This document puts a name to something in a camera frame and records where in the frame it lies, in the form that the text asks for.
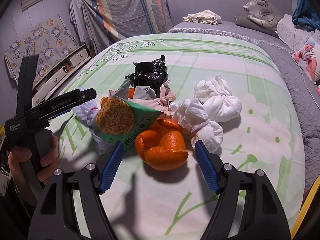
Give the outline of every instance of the yellow strap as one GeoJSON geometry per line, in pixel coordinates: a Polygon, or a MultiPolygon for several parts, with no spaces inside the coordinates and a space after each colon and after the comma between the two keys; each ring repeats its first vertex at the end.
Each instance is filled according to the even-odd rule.
{"type": "Polygon", "coordinates": [[[310,189],[310,192],[306,198],[306,201],[304,202],[300,212],[299,212],[299,215],[297,217],[297,220],[294,224],[294,226],[292,227],[291,229],[291,239],[294,238],[294,236],[296,235],[296,233],[298,232],[299,230],[299,227],[301,226],[301,223],[305,217],[305,215],[307,214],[308,212],[308,209],[312,203],[312,200],[314,198],[314,196],[316,195],[318,189],[320,187],[320,176],[316,179],[316,181],[313,183],[311,189],[310,189]]]}

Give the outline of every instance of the metal bolt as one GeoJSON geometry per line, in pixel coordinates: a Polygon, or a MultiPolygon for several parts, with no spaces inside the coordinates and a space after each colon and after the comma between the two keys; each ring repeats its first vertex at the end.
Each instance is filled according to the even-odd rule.
{"type": "Polygon", "coordinates": [[[263,170],[257,170],[257,174],[258,174],[258,176],[263,176],[264,175],[264,171],[263,170]]]}
{"type": "Polygon", "coordinates": [[[62,170],[61,169],[56,169],[53,174],[56,175],[56,176],[59,176],[60,174],[62,173],[62,170]]]}
{"type": "Polygon", "coordinates": [[[93,170],[95,167],[96,167],[96,165],[94,165],[93,163],[89,163],[89,164],[87,165],[87,170],[91,171],[91,170],[93,170]]]}
{"type": "Polygon", "coordinates": [[[229,164],[229,163],[226,163],[225,165],[223,165],[223,167],[224,167],[227,171],[232,170],[232,165],[229,164]]]}

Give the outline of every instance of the dresser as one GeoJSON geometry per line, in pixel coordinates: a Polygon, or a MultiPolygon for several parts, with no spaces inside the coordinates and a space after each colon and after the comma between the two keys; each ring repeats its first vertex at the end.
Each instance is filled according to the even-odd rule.
{"type": "Polygon", "coordinates": [[[33,88],[32,107],[49,100],[90,59],[86,45],[82,45],[59,61],[33,88]]]}

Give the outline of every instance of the baby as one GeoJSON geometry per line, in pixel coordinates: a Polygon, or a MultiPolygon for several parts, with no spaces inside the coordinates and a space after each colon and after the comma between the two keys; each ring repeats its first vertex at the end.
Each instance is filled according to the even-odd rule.
{"type": "Polygon", "coordinates": [[[316,42],[313,40],[308,40],[304,45],[303,49],[300,49],[296,53],[293,54],[293,58],[295,61],[299,61],[300,58],[308,65],[306,70],[310,73],[311,78],[315,78],[316,73],[316,54],[313,50],[316,42]]]}

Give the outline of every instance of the baby photo pillow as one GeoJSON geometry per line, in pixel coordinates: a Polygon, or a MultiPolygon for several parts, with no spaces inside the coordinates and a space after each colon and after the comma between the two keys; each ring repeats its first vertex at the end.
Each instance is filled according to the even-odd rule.
{"type": "Polygon", "coordinates": [[[320,45],[313,38],[309,38],[301,49],[292,54],[292,57],[311,81],[320,79],[320,65],[318,64],[318,61],[320,61],[320,45]]]}

